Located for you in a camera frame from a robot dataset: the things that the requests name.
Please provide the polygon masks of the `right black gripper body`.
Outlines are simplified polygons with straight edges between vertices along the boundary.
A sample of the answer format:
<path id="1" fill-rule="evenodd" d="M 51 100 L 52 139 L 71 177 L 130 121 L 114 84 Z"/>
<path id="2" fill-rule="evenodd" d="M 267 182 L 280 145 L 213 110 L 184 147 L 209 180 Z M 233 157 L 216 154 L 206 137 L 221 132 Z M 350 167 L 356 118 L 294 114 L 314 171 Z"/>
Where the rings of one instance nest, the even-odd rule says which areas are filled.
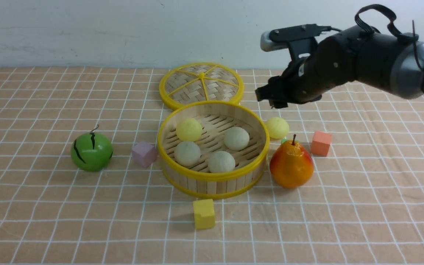
<path id="1" fill-rule="evenodd" d="M 318 101 L 330 89 L 354 81 L 356 54 L 350 44 L 348 37 L 332 35 L 321 41 L 306 59 L 290 62 L 281 75 L 269 79 L 270 106 Z"/>

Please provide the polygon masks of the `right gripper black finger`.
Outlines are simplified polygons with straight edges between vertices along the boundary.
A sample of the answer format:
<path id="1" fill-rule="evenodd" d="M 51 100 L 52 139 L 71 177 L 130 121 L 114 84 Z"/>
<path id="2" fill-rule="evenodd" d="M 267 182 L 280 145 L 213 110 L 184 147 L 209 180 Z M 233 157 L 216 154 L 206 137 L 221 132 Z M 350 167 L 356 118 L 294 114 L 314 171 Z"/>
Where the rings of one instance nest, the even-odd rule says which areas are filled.
<path id="1" fill-rule="evenodd" d="M 257 101 L 267 100 L 271 108 L 282 109 L 282 93 L 278 88 L 264 85 L 255 90 L 255 95 Z"/>

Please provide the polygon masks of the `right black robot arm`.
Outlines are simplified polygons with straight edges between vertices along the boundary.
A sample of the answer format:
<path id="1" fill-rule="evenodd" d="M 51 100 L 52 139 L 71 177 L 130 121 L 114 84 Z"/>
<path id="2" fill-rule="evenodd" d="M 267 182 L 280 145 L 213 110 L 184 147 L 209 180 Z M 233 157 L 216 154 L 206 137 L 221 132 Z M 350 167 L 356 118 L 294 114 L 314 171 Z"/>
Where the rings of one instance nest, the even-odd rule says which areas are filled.
<path id="1" fill-rule="evenodd" d="M 356 25 L 321 42 L 331 26 L 298 25 L 261 35 L 265 52 L 288 48 L 291 62 L 283 73 L 255 90 L 257 101 L 272 108 L 318 101 L 347 82 L 361 82 L 403 99 L 424 95 L 424 42 L 414 31 L 402 33 L 395 13 L 384 5 L 362 7 Z"/>

